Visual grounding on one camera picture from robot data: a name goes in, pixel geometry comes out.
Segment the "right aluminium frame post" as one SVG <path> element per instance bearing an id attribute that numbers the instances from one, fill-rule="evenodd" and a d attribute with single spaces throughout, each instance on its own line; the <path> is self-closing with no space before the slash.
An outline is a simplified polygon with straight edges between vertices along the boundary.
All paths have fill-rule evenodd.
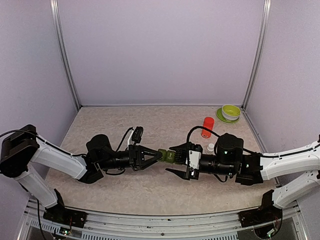
<path id="1" fill-rule="evenodd" d="M 256 82 L 259 65 L 261 62 L 262 54 L 263 54 L 264 43 L 265 43 L 265 38 L 266 38 L 268 23 L 270 18 L 270 12 L 271 12 L 271 5 L 272 5 L 271 0 L 265 0 L 263 2 L 263 11 L 262 11 L 261 23 L 259 27 L 257 46 L 256 46 L 255 55 L 253 59 L 253 65 L 250 72 L 249 82 L 246 88 L 244 99 L 241 105 L 241 108 L 244 112 L 247 110 L 249 106 L 250 98 L 254 90 L 254 85 Z"/>

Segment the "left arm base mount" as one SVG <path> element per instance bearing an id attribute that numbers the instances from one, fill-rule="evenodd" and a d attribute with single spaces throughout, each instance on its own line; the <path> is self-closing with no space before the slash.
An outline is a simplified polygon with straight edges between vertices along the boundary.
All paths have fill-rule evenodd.
<path id="1" fill-rule="evenodd" d="M 56 189 L 54 189 L 54 192 L 57 201 L 54 206 L 45 208 L 43 218 L 69 227 L 83 228 L 88 214 L 84 211 L 65 207 L 61 194 Z"/>

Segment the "green pill organizer box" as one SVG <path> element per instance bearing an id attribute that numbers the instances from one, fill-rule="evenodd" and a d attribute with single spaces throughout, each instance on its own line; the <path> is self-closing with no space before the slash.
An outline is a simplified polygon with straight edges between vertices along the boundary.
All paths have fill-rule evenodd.
<path id="1" fill-rule="evenodd" d="M 166 150 L 159 148 L 158 151 L 162 154 L 162 157 L 158 159 L 158 162 L 165 162 L 176 165 L 186 165 L 186 153 L 184 150 Z"/>

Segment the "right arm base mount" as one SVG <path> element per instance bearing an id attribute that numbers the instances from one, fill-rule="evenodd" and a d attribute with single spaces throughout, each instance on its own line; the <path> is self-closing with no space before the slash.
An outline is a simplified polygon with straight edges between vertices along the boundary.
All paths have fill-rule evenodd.
<path id="1" fill-rule="evenodd" d="M 260 225 L 282 218 L 283 210 L 274 206 L 274 201 L 272 200 L 273 193 L 273 189 L 264 193 L 259 207 L 243 210 L 238 213 L 242 228 Z"/>

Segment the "aluminium frame post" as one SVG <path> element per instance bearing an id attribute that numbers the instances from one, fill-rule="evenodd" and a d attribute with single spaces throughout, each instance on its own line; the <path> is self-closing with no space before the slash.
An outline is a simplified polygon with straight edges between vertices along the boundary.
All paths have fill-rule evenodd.
<path id="1" fill-rule="evenodd" d="M 271 5 L 272 5 L 271 0 L 265 0 L 263 2 L 263 11 L 262 11 L 261 23 L 259 27 L 257 46 L 256 46 L 255 55 L 253 59 L 253 65 L 250 72 L 249 82 L 246 88 L 244 99 L 241 105 L 241 108 L 244 112 L 247 110 L 249 106 L 250 98 L 254 90 L 254 85 L 256 82 L 259 65 L 261 62 L 262 54 L 263 54 L 264 43 L 265 43 L 265 38 L 266 38 L 268 23 L 270 18 L 270 12 L 271 12 Z"/>
<path id="2" fill-rule="evenodd" d="M 62 60 L 63 69 L 66 76 L 67 85 L 69 87 L 71 97 L 75 106 L 76 111 L 78 112 L 82 108 L 80 97 L 76 89 L 76 84 L 73 79 L 70 62 L 66 50 L 66 45 L 64 41 L 63 28 L 59 12 L 59 3 L 57 0 L 50 0 L 50 8 L 53 19 L 53 24 L 55 28 L 55 34 L 58 42 L 59 52 Z"/>

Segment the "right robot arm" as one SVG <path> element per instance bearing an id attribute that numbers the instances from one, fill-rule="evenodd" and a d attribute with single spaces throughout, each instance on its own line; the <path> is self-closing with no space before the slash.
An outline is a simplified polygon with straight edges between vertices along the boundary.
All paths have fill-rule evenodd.
<path id="1" fill-rule="evenodd" d="M 314 141 L 304 147 L 283 152 L 259 153 L 244 148 L 244 140 L 235 135 L 218 135 L 213 146 L 213 154 L 204 154 L 199 144 L 190 141 L 193 127 L 184 144 L 171 147 L 175 161 L 185 165 L 186 170 L 168 169 L 183 180 L 197 180 L 200 173 L 212 174 L 217 179 L 235 177 L 235 182 L 245 186 L 262 184 L 271 179 L 301 173 L 286 185 L 263 194 L 261 205 L 256 210 L 256 218 L 266 222 L 276 209 L 283 209 L 291 202 L 303 197 L 320 185 L 320 142 Z"/>

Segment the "orange pill bottle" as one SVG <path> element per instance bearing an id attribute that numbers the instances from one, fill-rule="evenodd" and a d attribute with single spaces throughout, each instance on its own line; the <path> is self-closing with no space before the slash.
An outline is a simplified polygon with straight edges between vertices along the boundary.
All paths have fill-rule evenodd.
<path id="1" fill-rule="evenodd" d="M 208 139 L 211 137 L 212 133 L 211 131 L 213 130 L 214 128 L 214 124 L 215 124 L 215 119 L 210 117 L 210 116 L 207 116 L 204 118 L 204 121 L 203 121 L 203 127 L 206 128 L 205 129 L 202 129 L 202 132 L 201 132 L 201 136 L 205 139 Z"/>

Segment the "front aluminium rail base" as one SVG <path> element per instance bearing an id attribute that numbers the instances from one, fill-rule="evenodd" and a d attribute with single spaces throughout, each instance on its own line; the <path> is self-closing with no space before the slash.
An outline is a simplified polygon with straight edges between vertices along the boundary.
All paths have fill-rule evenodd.
<path id="1" fill-rule="evenodd" d="M 17 240 L 308 240 L 297 203 L 269 222 L 242 226 L 239 211 L 192 215 L 132 215 L 86 210 L 83 227 L 56 223 L 30 199 Z"/>

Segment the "green plate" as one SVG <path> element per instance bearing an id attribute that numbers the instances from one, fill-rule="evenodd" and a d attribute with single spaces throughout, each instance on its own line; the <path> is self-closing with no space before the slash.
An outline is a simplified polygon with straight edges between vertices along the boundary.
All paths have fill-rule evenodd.
<path id="1" fill-rule="evenodd" d="M 240 119 L 240 116 L 238 116 L 235 120 L 228 120 L 226 119 L 223 114 L 222 114 L 222 108 L 218 108 L 217 111 L 216 111 L 216 116 L 218 119 L 220 119 L 222 122 L 225 122 L 225 123 L 237 123 Z"/>

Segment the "lime green bowl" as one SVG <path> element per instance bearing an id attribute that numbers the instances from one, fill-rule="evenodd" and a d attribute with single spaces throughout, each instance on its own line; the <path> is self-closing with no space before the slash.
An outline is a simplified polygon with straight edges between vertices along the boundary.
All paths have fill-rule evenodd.
<path id="1" fill-rule="evenodd" d="M 238 117 L 241 114 L 241 110 L 232 104 L 223 105 L 221 111 L 223 116 Z"/>

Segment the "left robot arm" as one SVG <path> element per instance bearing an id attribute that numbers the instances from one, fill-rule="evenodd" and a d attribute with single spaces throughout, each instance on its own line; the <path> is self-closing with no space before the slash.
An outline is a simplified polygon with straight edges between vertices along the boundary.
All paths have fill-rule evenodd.
<path id="1" fill-rule="evenodd" d="M 142 171 L 162 158 L 160 151 L 140 145 L 142 127 L 129 128 L 127 149 L 113 150 L 105 134 L 95 135 L 86 143 L 87 153 L 74 154 L 42 138 L 34 125 L 2 133 L 0 173 L 15 179 L 45 208 L 47 214 L 63 223 L 70 218 L 61 194 L 51 189 L 32 164 L 40 164 L 69 175 L 73 179 L 93 184 L 104 177 L 108 170 L 122 173 L 131 168 Z"/>

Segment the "small white pill bottle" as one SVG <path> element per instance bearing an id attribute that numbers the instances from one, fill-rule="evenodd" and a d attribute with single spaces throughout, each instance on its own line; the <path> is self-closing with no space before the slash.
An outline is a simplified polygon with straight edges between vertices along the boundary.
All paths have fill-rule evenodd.
<path id="1" fill-rule="evenodd" d="M 213 143 L 209 143 L 206 147 L 207 154 L 214 154 L 215 145 Z"/>

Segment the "white bowl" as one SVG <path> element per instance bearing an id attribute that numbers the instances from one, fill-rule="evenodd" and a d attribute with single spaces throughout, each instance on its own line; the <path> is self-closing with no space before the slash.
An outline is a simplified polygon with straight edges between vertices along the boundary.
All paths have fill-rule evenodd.
<path id="1" fill-rule="evenodd" d="M 230 115 L 230 114 L 226 113 L 224 110 L 222 110 L 221 113 L 222 113 L 222 116 L 223 116 L 227 121 L 230 121 L 230 122 L 237 121 L 237 120 L 240 118 L 240 115 L 241 115 L 241 114 L 238 114 L 238 115 Z"/>

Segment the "left aluminium frame post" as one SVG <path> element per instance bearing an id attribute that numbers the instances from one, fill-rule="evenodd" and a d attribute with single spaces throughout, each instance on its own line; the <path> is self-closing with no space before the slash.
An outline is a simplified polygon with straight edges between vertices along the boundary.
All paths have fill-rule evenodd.
<path id="1" fill-rule="evenodd" d="M 76 89 L 76 84 L 73 79 L 70 62 L 66 50 L 66 45 L 64 41 L 63 28 L 59 12 L 59 3 L 57 0 L 50 0 L 50 8 L 53 19 L 53 24 L 55 28 L 55 34 L 58 42 L 59 52 L 62 60 L 63 69 L 66 76 L 67 85 L 69 87 L 71 97 L 75 106 L 76 111 L 78 112 L 82 108 L 80 97 Z"/>

